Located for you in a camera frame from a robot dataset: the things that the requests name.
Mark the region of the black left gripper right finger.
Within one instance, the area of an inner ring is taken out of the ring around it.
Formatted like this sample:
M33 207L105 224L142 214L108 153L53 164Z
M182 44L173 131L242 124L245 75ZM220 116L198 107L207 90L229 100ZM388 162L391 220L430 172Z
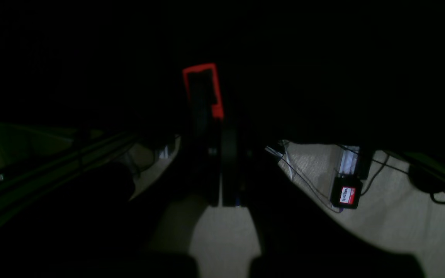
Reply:
M221 132L222 203L249 210L262 248L251 278L422 278L413 255L378 248L323 211L235 127Z

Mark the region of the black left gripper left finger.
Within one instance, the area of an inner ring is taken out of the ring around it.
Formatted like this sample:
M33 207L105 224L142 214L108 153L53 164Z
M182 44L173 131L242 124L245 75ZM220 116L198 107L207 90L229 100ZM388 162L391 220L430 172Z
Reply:
M125 213L124 238L138 250L187 254L194 229L219 198L220 158L208 154L206 135L180 134L153 148L136 144L126 162L134 169L134 193Z

